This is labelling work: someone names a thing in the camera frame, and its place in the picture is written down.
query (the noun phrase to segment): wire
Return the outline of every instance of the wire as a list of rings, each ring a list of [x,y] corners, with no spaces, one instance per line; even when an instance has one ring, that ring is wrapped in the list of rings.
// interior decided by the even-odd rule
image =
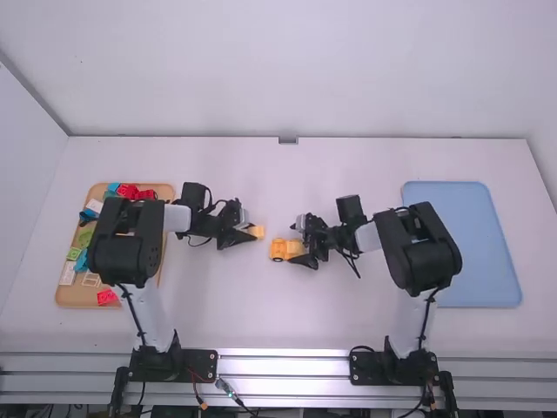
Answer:
[[[432,303],[435,302],[435,295],[439,290],[441,289],[437,287],[426,299],[426,314],[424,315],[424,321],[421,324],[421,331],[419,332],[418,350],[421,350],[423,343],[426,340],[426,327],[427,319],[429,318],[429,308],[431,307]]]
[[[204,246],[205,244],[208,244],[209,242],[211,242],[212,238],[208,238],[205,241],[201,242],[200,244],[192,244],[191,243],[191,235],[186,235],[186,237],[188,237],[188,246],[192,246],[193,248],[197,247],[197,246]]]
[[[188,367],[188,371],[191,373],[192,376],[195,376],[198,378],[199,381],[202,381],[203,383],[213,383],[214,381],[209,381],[207,379],[204,379],[203,377],[201,377],[199,374],[195,373],[192,369],[190,369]]]
[[[133,317],[133,321],[135,322],[136,328],[138,329],[138,337],[141,338],[141,345],[146,347],[147,341],[145,339],[145,332],[143,328],[141,328],[138,315],[136,314],[136,310],[133,307],[133,302],[131,301],[131,297],[130,297],[131,293],[128,292],[128,289],[126,289],[121,283],[117,283],[116,286],[122,289],[122,297],[126,299],[126,301],[128,302],[128,307],[130,307],[131,316]],[[138,406],[141,405],[141,402],[143,402],[144,397],[145,397],[145,380],[143,380],[143,385],[141,387],[141,395],[139,396]]]
[[[244,403],[242,402],[241,399],[237,398],[235,400],[235,402],[238,404],[238,406],[240,406],[245,412],[247,412],[249,415],[256,417],[257,414],[255,412],[253,412],[251,409],[249,409],[246,405],[244,405]]]
[[[346,260],[346,263],[348,263],[348,266],[350,266],[350,268],[352,269],[354,274],[356,274],[356,277],[358,277],[358,279],[361,279],[362,276],[360,276],[358,268],[356,267],[356,263],[354,262],[355,260],[358,259],[358,257],[354,257],[354,254],[352,253],[352,251],[350,251],[350,255],[349,255],[349,254],[346,254],[343,251],[339,250],[338,248],[337,248],[337,253],[342,255],[342,258]]]
[[[356,351],[358,351],[358,350],[364,350],[364,351],[369,351],[370,353],[375,353],[375,350],[374,350],[373,348],[371,348],[371,347],[368,347],[368,346],[356,346],[356,347],[353,347],[352,350],[350,350],[350,353],[348,353],[348,357],[349,357],[350,359],[352,359],[352,356],[353,356],[354,353],[356,353]],[[360,364],[358,364],[357,361],[354,361],[353,364],[354,364],[354,366],[355,366],[358,370],[360,370],[360,371],[365,371],[365,368],[364,368],[364,367],[361,367]]]
[[[424,385],[424,388],[421,392],[421,397],[419,398],[418,404],[414,408],[412,408],[408,412],[398,416],[397,418],[406,418],[407,416],[410,416],[413,412],[421,411],[422,402],[426,398],[426,388],[427,388],[427,385]]]
[[[145,382],[145,381],[142,381],[141,383],[142,383],[142,385],[141,385],[141,395],[139,396],[138,406],[141,405],[141,402],[143,402],[143,398],[145,397],[145,385],[146,385],[146,382]]]
[[[128,289],[126,289],[121,283],[117,283],[116,286],[120,287],[120,289],[122,289],[122,297],[126,299],[126,301],[128,302],[128,307],[130,307],[130,311],[131,311],[131,316],[133,317],[133,321],[136,324],[136,328],[138,329],[138,337],[141,338],[141,344],[146,346],[147,342],[145,340],[145,333],[143,331],[143,328],[141,328],[141,324],[139,323],[139,319],[138,319],[138,315],[136,314],[136,310],[133,307],[133,302],[131,301],[131,293],[128,292]]]

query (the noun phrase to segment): white backdrop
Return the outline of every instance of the white backdrop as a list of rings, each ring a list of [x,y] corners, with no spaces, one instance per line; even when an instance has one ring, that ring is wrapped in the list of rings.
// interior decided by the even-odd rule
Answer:
[[[72,133],[529,138],[557,201],[551,0],[0,0]]]
[[[0,310],[67,141],[0,62]]]

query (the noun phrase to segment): wooden tray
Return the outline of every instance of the wooden tray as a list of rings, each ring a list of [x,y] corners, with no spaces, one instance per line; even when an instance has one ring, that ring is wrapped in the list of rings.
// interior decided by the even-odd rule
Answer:
[[[103,201],[104,192],[106,191],[106,187],[109,183],[97,183],[91,189],[89,189],[89,193],[87,193],[87,199],[85,199],[84,207],[87,205],[89,200],[96,199],[99,201]],[[133,183],[135,186],[138,187],[139,190],[145,189],[153,189],[157,192],[157,196],[159,199],[162,200],[174,200],[174,187],[171,185],[167,185],[165,183]],[[83,228],[79,226],[79,222],[77,222],[77,228],[75,233],[73,234],[73,240],[71,244],[68,246],[68,250],[70,250],[71,246],[78,246],[77,245],[77,235],[83,229],[90,228],[91,230],[95,228],[97,222],[90,222]],[[154,279],[157,281],[157,285],[160,281],[160,272],[162,270],[162,265],[164,261],[164,247],[166,245],[166,234],[163,236],[163,259],[161,260],[161,267],[158,269],[157,274],[154,276]],[[97,293],[101,292],[105,289],[109,289],[110,286],[104,285],[100,283],[99,279],[99,286],[84,286],[83,281],[84,277],[87,274],[88,278],[94,278],[98,275],[93,273],[77,273],[76,278],[74,279],[73,285],[58,285],[56,290],[55,300],[56,303],[60,307],[88,307],[88,308],[114,308],[114,307],[121,307],[119,301],[111,302],[110,304],[104,305],[100,307],[97,303]]]

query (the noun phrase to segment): blue mat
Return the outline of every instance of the blue mat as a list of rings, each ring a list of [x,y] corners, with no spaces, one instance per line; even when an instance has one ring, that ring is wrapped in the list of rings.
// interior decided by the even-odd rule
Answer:
[[[462,272],[439,296],[440,307],[517,307],[522,291],[491,194],[478,182],[410,181],[405,206],[428,200],[462,254]]]

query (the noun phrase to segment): red block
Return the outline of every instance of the red block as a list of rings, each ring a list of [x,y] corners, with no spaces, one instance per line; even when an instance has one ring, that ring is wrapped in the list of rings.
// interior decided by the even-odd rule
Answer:
[[[118,189],[116,189],[116,193],[122,196],[123,198],[127,199],[137,199],[138,198],[138,188],[134,185],[126,185],[121,184]]]
[[[139,200],[146,200],[146,199],[153,199],[155,200],[157,198],[157,194],[155,193],[154,190],[149,189],[149,190],[142,190],[138,193],[138,199]]]
[[[118,300],[118,296],[110,289],[106,289],[102,292],[97,293],[97,303],[100,307],[115,300]]]

